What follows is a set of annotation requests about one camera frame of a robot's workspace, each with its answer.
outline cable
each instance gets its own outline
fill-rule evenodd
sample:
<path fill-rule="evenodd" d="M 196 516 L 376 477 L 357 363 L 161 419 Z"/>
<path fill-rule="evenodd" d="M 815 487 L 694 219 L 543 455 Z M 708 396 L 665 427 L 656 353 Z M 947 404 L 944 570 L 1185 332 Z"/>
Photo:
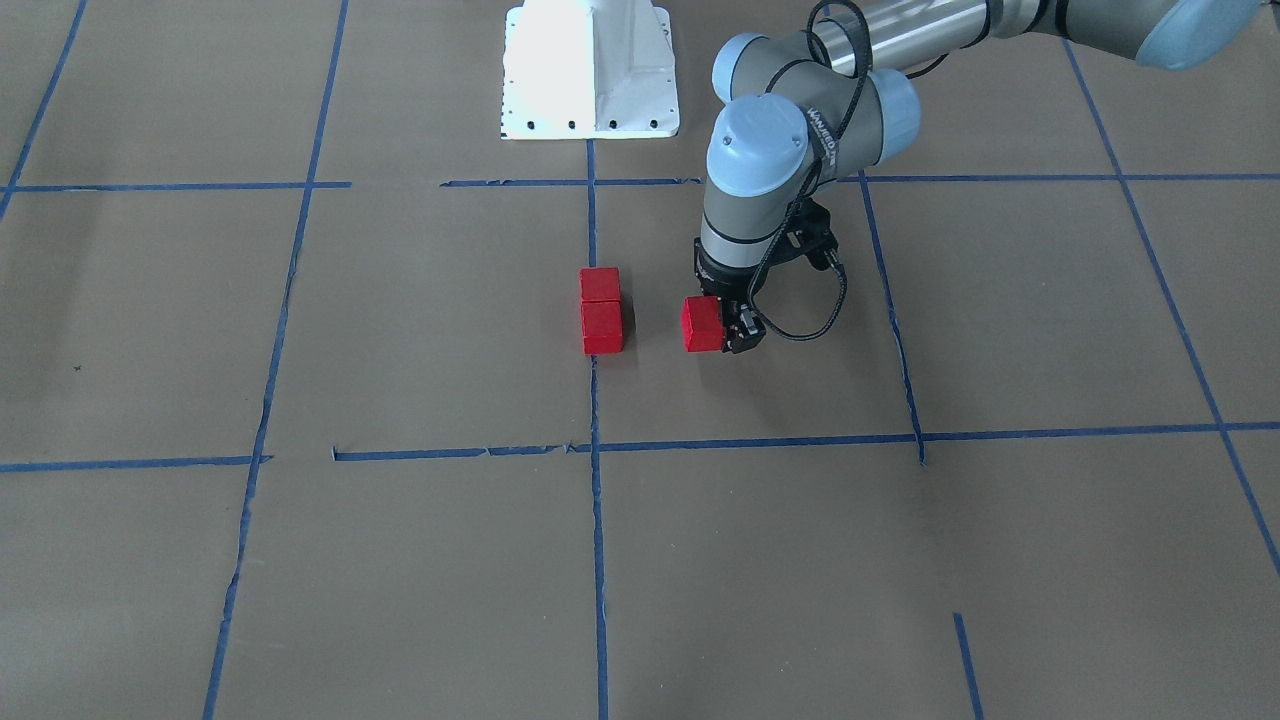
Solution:
<path fill-rule="evenodd" d="M 924 76 L 932 73 L 938 65 L 942 64 L 943 60 L 947 59 L 948 55 L 951 55 L 951 54 L 950 53 L 943 53 L 941 56 L 938 56 L 937 60 L 929 63 L 929 67 L 924 68 L 923 70 L 918 70 L 918 72 L 914 72 L 914 73 L 906 76 L 906 79 L 915 79 L 918 77 L 924 77 Z"/>
<path fill-rule="evenodd" d="M 867 85 L 867 77 L 872 72 L 872 38 L 870 38 L 870 28 L 867 23 L 867 15 L 863 14 L 863 10 L 858 5 L 855 5 L 850 0 L 822 0 L 820 3 L 813 6 L 813 10 L 809 12 L 809 22 L 805 24 L 804 29 L 805 40 L 809 45 L 809 55 L 812 58 L 812 61 L 819 63 L 827 68 L 831 67 L 829 55 L 826 53 L 824 47 L 817 44 L 817 35 L 814 35 L 813 32 L 814 22 L 818 19 L 818 13 L 820 13 L 823 8 L 831 5 L 840 5 L 854 13 L 854 15 L 858 18 L 858 24 L 860 31 L 858 40 L 861 41 L 859 44 L 855 42 L 854 38 L 850 38 L 850 45 L 854 46 L 854 58 L 856 60 L 856 68 L 854 70 L 854 79 L 856 81 L 856 85 L 854 86 L 852 96 L 849 99 L 849 106 L 845 110 L 845 117 L 841 118 L 840 126 L 836 128 L 836 141 L 838 142 L 840 140 L 844 138 L 845 131 L 849 129 L 849 123 L 852 122 L 854 111 L 858 109 L 858 102 L 861 100 L 863 96 L 863 88 Z M 773 79 L 769 81 L 769 87 L 765 90 L 765 92 L 773 90 L 773 86 L 778 82 L 778 79 L 782 78 L 782 76 L 787 70 L 805 61 L 808 60 L 796 60 L 786 64 L 773 76 Z M 787 205 L 787 211 L 782 219 L 782 224 L 778 225 L 778 229 L 773 232 L 773 237 L 769 238 L 768 249 L 765 249 L 764 256 L 760 258 L 760 263 L 755 266 L 755 273 L 751 274 L 751 281 L 746 286 L 746 306 L 751 309 L 760 318 L 760 322 L 764 323 L 764 325 L 768 327 L 771 331 L 795 342 L 808 342 L 812 340 L 818 340 L 819 337 L 827 334 L 827 332 L 831 331 L 831 328 L 836 324 L 836 319 L 840 318 L 840 311 L 845 306 L 845 297 L 849 295 L 849 275 L 845 273 L 845 264 L 840 261 L 840 256 L 836 254 L 836 251 L 835 250 L 827 251 L 827 261 L 831 264 L 832 272 L 836 273 L 836 278 L 840 281 L 840 295 L 836 297 L 836 305 L 832 307 L 831 315 L 827 318 L 827 322 L 818 331 L 806 334 L 795 334 L 783 331 L 777 325 L 777 323 L 771 320 L 768 315 L 764 314 L 763 310 L 760 310 L 759 304 L 755 301 L 755 293 L 760 291 L 760 284 L 764 282 L 764 273 L 769 268 L 769 258 L 773 256 L 773 251 L 777 250 L 778 243 L 787 234 L 786 232 L 787 227 L 795 219 L 796 214 L 800 213 L 800 206 L 804 204 L 805 200 L 812 197 L 813 193 L 817 192 L 819 187 L 826 184 L 818 182 L 820 174 L 822 174 L 822 158 L 814 158 L 813 164 L 809 165 L 809 172 L 805 176 L 804 182 L 800 183 L 800 190 L 796 192 L 795 200 L 792 200 Z"/>

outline red cube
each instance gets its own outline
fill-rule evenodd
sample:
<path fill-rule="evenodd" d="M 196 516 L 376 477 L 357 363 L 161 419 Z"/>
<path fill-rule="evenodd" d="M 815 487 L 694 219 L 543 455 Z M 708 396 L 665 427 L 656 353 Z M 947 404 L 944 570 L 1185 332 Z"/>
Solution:
<path fill-rule="evenodd" d="M 617 268 L 582 268 L 577 272 L 582 302 L 621 302 L 622 281 Z"/>
<path fill-rule="evenodd" d="M 686 297 L 680 313 L 687 352 L 712 352 L 724 347 L 724 324 L 721 322 L 719 299 L 714 295 Z"/>
<path fill-rule="evenodd" d="M 582 352 L 609 355 L 622 352 L 622 304 L 582 302 Z"/>

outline stacked red blocks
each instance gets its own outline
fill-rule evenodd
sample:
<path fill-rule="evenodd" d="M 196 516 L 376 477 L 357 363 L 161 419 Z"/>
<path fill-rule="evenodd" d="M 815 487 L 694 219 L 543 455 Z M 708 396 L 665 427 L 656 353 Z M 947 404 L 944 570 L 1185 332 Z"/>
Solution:
<path fill-rule="evenodd" d="M 712 352 L 724 346 L 724 325 L 721 323 L 719 299 L 714 295 L 686 297 L 680 313 L 685 329 L 685 350 Z"/>
<path fill-rule="evenodd" d="M 622 352 L 622 282 L 617 268 L 582 268 L 577 273 L 582 315 L 582 352 Z"/>

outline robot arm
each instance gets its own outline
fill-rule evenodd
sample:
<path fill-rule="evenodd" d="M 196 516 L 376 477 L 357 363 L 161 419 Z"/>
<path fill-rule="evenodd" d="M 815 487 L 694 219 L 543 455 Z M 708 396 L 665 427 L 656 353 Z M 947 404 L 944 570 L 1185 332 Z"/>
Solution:
<path fill-rule="evenodd" d="M 818 19 L 824 6 L 844 6 Z M 829 214 L 812 196 L 914 142 L 920 102 L 900 70 L 988 37 L 1043 32 L 1135 60 L 1187 69 L 1225 47 L 1258 0 L 879 0 L 819 3 L 809 27 L 731 38 L 712 72 L 726 104 L 707 151 L 695 274 L 721 299 L 722 350 L 755 347 L 765 327 L 813 340 L 835 322 L 845 275 Z M 815 333 L 782 332 L 755 305 L 768 269 L 808 258 L 835 269 L 841 300 Z"/>

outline light blue cap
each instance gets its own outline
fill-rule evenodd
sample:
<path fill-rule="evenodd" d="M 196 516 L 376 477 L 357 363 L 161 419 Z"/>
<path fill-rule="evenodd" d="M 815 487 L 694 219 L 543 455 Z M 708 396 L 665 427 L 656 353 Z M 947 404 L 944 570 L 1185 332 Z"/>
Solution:
<path fill-rule="evenodd" d="M 876 160 L 879 165 L 910 147 L 920 135 L 920 96 L 915 94 L 911 81 L 897 70 L 872 70 L 868 77 L 881 99 L 884 143 L 879 160 Z"/>
<path fill-rule="evenodd" d="M 1240 35 L 1258 8 L 1258 0 L 1178 0 L 1138 49 L 1138 64 L 1194 68 Z"/>
<path fill-rule="evenodd" d="M 721 99 L 721 102 L 727 104 L 733 99 L 733 69 L 737 68 L 737 59 L 742 56 L 748 45 L 762 37 L 768 40 L 758 32 L 735 35 L 716 55 L 716 63 L 712 65 L 712 87 L 716 88 L 716 96 Z"/>
<path fill-rule="evenodd" d="M 781 95 L 744 95 L 716 118 L 707 149 L 707 176 L 736 197 L 758 197 L 782 187 L 809 151 L 809 126 L 795 102 Z"/>

